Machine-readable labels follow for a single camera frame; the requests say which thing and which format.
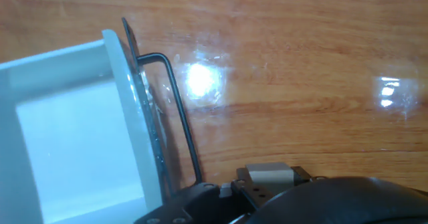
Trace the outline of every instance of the white tray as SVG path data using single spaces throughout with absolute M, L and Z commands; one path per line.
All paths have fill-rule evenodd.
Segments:
M 0 64 L 0 223 L 133 223 L 162 205 L 129 49 L 102 35 Z

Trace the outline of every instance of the wooden table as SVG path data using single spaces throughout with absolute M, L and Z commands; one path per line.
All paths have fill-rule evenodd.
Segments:
M 133 26 L 173 61 L 206 181 L 246 163 L 428 191 L 428 0 L 0 0 L 0 62 Z M 191 165 L 164 72 L 146 69 Z

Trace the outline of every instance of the screw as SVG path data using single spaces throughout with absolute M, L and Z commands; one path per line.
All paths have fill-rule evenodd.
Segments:
M 186 219 L 179 217 L 173 220 L 173 223 L 185 223 Z
M 157 219 L 157 218 L 152 218 L 146 221 L 147 224 L 156 224 L 156 223 L 160 223 L 161 220 Z

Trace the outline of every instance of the black metal wire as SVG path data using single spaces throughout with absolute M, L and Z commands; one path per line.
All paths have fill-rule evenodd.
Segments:
M 162 62 L 167 69 L 169 82 L 171 83 L 171 89 L 173 90 L 175 102 L 177 103 L 177 109 L 179 110 L 179 116 L 181 119 L 181 124 L 183 125 L 183 130 L 187 140 L 187 146 L 189 147 L 190 157 L 193 163 L 193 170 L 195 171 L 195 185 L 203 182 L 201 167 L 199 166 L 198 154 L 195 148 L 195 144 L 193 143 L 193 137 L 191 133 L 191 129 L 189 126 L 189 122 L 187 120 L 185 108 L 183 106 L 183 102 L 181 100 L 179 87 L 177 86 L 177 81 L 174 77 L 173 67 L 171 66 L 168 57 L 163 53 L 149 53 L 144 54 L 142 56 L 137 57 L 137 62 L 139 65 L 151 64 L 154 62 Z

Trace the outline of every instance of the glossy table surface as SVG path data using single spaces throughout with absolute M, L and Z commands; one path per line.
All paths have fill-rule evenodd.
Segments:
M 0 62 L 125 39 L 121 17 L 170 57 L 206 181 L 280 161 L 428 191 L 428 0 L 0 0 Z M 190 183 L 161 67 L 146 74 Z

